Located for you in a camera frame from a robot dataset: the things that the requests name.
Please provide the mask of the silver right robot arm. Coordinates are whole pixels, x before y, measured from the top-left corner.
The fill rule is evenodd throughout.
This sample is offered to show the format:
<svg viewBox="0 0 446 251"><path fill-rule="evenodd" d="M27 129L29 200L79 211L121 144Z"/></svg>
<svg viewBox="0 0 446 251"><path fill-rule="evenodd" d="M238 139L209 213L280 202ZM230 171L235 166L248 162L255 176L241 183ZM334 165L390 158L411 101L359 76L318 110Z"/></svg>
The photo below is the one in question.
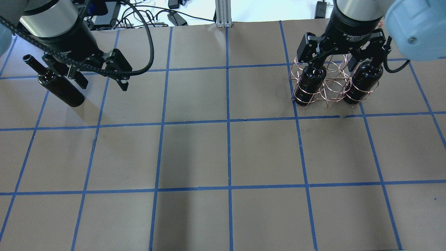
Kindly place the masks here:
<svg viewBox="0 0 446 251"><path fill-rule="evenodd" d="M331 55L350 54L349 70L365 59L382 59L389 49L377 29L384 19L389 37L404 58L432 61L446 52L444 0L335 0L322 36L306 33L297 60L318 69Z"/></svg>

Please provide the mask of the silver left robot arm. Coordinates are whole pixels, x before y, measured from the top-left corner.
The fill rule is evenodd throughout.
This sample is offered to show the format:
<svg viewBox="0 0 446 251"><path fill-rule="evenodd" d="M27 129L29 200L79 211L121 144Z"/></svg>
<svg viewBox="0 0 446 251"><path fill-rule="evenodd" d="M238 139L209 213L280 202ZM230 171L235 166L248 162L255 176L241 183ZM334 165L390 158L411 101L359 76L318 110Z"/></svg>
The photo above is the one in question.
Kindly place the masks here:
<svg viewBox="0 0 446 251"><path fill-rule="evenodd" d="M105 66L123 91L127 91L129 76L120 71L132 67L118 49L105 53L99 49L91 30L78 8L70 0L2 0L1 24L13 33L29 36L31 43L46 52L44 60L52 70L74 79L85 89L82 71L98 73Z"/></svg>

